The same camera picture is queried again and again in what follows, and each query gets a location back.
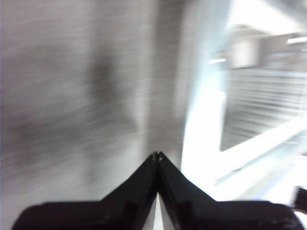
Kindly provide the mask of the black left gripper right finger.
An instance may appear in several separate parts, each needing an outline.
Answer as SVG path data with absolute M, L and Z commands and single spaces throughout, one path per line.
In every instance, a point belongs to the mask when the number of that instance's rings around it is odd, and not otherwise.
M 158 153 L 159 195 L 177 230 L 302 230 L 292 209 L 268 201 L 216 201 Z

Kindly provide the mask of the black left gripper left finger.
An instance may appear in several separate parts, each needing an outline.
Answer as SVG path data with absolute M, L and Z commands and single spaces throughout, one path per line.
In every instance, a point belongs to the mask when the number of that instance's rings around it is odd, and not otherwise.
M 14 230 L 141 230 L 156 198 L 158 154 L 98 201 L 47 202 L 26 208 Z

